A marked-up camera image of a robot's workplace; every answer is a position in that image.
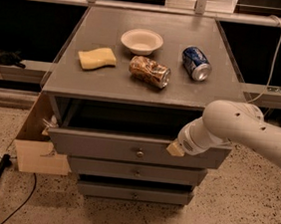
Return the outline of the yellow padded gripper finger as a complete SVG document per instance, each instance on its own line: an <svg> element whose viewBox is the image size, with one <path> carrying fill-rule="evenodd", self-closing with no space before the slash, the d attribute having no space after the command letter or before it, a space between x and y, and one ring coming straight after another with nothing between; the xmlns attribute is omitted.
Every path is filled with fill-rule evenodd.
<svg viewBox="0 0 281 224"><path fill-rule="evenodd" d="M178 142L178 139L175 139L171 144L169 144L166 150L172 156L184 156L184 150L182 149L181 144Z"/></svg>

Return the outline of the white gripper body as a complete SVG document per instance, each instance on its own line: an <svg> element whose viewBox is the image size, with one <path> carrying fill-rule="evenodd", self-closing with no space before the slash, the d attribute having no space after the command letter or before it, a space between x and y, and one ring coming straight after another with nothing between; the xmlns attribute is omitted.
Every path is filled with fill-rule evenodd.
<svg viewBox="0 0 281 224"><path fill-rule="evenodd" d="M189 155L199 155L224 143L223 138L210 133L203 123L190 122L178 134L178 144Z"/></svg>

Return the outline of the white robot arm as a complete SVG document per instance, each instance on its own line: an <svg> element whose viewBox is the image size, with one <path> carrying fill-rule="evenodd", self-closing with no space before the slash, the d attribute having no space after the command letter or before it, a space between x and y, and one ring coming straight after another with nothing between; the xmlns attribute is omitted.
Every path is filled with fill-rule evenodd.
<svg viewBox="0 0 281 224"><path fill-rule="evenodd" d="M199 155L228 141L243 144L281 168L281 127L264 121L262 111L247 103L214 101L179 131L166 148L176 157Z"/></svg>

